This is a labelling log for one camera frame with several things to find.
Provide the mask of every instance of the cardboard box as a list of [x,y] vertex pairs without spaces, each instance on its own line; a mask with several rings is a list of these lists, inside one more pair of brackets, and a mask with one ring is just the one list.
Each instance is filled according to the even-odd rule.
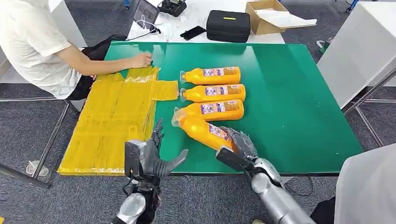
[[260,18],[255,10],[273,8],[276,11],[287,11],[278,0],[248,1],[246,3],[246,13],[250,15],[250,28],[256,35],[282,33],[285,29],[280,29],[271,23]]

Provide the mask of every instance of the gray carpet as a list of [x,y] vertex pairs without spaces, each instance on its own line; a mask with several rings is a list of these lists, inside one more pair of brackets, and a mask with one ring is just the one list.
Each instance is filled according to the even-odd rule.
[[134,0],[126,10],[124,0],[65,0],[88,46],[114,34],[127,36],[133,22]]
[[[89,45],[114,33],[127,34],[132,15],[122,1],[67,0],[71,14]],[[312,28],[288,30],[285,41],[305,43],[318,60],[316,40],[334,36],[347,17],[342,12],[347,5],[332,0],[283,0],[294,14],[318,19]],[[3,97],[48,96],[29,84],[0,84]],[[396,98],[394,88],[382,90],[378,97]],[[45,146],[64,103],[1,103],[0,162],[23,171],[28,160],[37,159]],[[396,142],[393,105],[364,105],[362,110],[386,144]],[[54,186],[43,190],[0,175],[0,217],[8,224],[29,223],[109,223],[125,199],[121,187],[125,177],[60,176],[55,170],[70,140],[78,117],[69,109],[61,130],[45,162]],[[355,112],[346,117],[364,150],[377,145]],[[294,198],[311,213],[316,204],[335,194],[336,177],[314,177],[313,193]],[[305,178],[288,182],[294,191],[307,193],[310,183]],[[269,220],[263,205],[243,176],[227,177],[167,177],[162,182],[162,205],[158,223],[239,223],[248,224],[255,218]]]
[[282,4],[296,16],[318,20],[316,26],[287,29],[282,34],[286,43],[307,45],[312,58],[318,62],[322,55],[316,41],[326,41],[337,34],[349,15],[345,13],[348,4],[342,0],[282,0]]

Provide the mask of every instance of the bottle label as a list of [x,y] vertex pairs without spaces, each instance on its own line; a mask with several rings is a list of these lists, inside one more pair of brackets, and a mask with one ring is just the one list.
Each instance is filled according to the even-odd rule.
[[226,112],[226,111],[236,111],[239,109],[236,101],[226,101],[214,104],[202,104],[201,112],[202,114],[210,114],[215,112]]
[[204,76],[224,76],[237,74],[237,67],[203,69]]
[[216,87],[206,87],[205,93],[207,96],[228,95],[241,93],[240,85],[224,85]]
[[228,134],[219,127],[209,124],[209,132],[226,141],[229,140]]

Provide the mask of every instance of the smartphone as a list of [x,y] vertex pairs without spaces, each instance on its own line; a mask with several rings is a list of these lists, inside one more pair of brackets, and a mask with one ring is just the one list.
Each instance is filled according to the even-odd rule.
[[188,41],[188,40],[190,40],[204,32],[206,32],[206,29],[204,29],[200,26],[196,26],[196,27],[182,33],[180,36]]

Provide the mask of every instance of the orange bottle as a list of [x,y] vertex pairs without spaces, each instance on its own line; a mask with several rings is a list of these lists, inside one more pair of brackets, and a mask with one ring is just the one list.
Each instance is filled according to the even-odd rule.
[[240,99],[245,100],[246,91],[242,84],[236,85],[197,85],[192,89],[180,89],[182,101],[191,100],[195,103],[212,102],[220,100]]
[[208,103],[194,103],[184,108],[175,108],[175,114],[184,112],[187,116],[195,116],[205,121],[238,120],[243,117],[243,103],[239,99],[223,100]]
[[240,81],[239,67],[226,67],[215,69],[193,69],[180,72],[181,83],[195,85],[238,84]]
[[188,136],[216,151],[225,147],[235,152],[230,136],[221,128],[207,123],[202,118],[176,113],[172,118],[172,125],[180,127]]

